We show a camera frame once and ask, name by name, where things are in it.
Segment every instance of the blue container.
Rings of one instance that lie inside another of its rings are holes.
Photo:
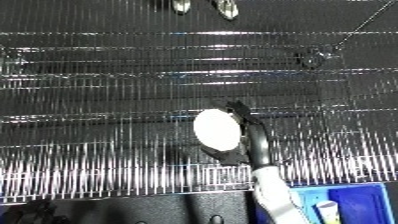
[[[394,224],[387,190],[383,184],[353,184],[292,188],[301,198],[302,210],[311,223],[322,224],[315,205],[332,200],[339,203],[343,224]],[[257,210],[258,224],[267,223]]]

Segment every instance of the black surface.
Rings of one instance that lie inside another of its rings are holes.
[[[254,221],[248,192],[113,198],[101,201],[56,201],[57,214],[73,224],[207,224],[214,215],[225,224]]]

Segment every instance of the wire rack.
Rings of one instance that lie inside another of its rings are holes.
[[[388,1],[241,0],[232,22],[192,4],[2,0],[4,203],[250,189],[193,134],[228,100],[263,120],[292,185],[396,180],[397,6],[353,32]]]

